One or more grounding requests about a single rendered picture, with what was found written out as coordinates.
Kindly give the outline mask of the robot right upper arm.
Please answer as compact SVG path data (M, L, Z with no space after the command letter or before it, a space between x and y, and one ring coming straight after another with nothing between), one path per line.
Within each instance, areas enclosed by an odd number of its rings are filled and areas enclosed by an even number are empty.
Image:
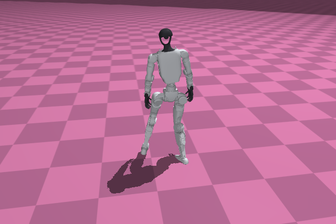
M179 49L180 53L181 53L181 57L182 57L182 61L183 61L183 65L185 67L185 69L183 69L183 73L187 76L189 74L192 73L191 70L191 63L190 63L190 59L189 59L189 54L186 50L184 49Z

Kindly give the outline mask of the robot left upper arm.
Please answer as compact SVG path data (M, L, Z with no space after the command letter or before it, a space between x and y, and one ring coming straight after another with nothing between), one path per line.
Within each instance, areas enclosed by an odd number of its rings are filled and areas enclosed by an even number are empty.
M153 75L153 71L154 71L154 67L156 61L158 60L157 57L158 53L154 53L154 54L150 54L148 56L148 64L147 64L147 76L146 76L146 81L152 82L154 80L154 75Z

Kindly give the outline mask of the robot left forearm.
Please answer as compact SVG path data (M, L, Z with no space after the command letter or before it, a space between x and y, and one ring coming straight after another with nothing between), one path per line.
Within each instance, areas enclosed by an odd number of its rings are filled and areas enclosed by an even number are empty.
M145 93L147 93L150 96L152 82L146 81L146 76L145 76L145 92L144 92L144 95L145 95Z

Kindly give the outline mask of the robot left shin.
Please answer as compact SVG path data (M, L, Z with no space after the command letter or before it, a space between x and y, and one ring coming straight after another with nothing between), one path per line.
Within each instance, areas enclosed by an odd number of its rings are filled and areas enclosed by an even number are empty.
M144 145L143 145L143 148L147 148L147 145L148 145L148 141L149 141L149 138L151 137L152 135L152 131L153 131L153 127L154 125L150 125L150 119L151 119L151 116L149 116L149 119L148 119L148 123L147 123L147 126L146 126L146 130L145 130L145 140L144 140Z

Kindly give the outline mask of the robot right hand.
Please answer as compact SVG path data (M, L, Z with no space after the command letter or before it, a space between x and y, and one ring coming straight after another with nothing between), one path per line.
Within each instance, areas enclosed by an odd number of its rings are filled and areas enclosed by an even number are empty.
M193 86L190 86L190 89L189 88L187 89L188 91L185 94L188 93L187 98L188 98L188 101L191 102L193 100Z

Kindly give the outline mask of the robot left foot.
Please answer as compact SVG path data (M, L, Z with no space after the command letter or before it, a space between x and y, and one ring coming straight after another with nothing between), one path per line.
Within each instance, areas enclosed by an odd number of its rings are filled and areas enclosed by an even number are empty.
M141 149L141 154L142 155L146 155L146 153L147 153L147 150L149 149L149 143L148 143L148 145L147 145L147 148L143 148L143 145L144 145L144 143L142 144L142 149Z

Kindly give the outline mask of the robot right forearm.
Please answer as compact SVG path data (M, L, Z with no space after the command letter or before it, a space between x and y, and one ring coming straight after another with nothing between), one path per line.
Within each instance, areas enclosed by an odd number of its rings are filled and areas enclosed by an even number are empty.
M193 86L193 73L186 76L187 87L190 89L190 86ZM194 86L193 86L194 87Z

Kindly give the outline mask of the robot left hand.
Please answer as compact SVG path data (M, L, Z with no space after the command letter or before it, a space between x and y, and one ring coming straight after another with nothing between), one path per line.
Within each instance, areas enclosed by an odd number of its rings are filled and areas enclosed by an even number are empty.
M149 99L151 100L151 98L150 98L150 96L147 94L147 93L145 93L145 100L144 100L144 102L145 102L145 107L147 108L147 109L149 109L151 106L151 103L149 102ZM150 104L150 105L149 105Z

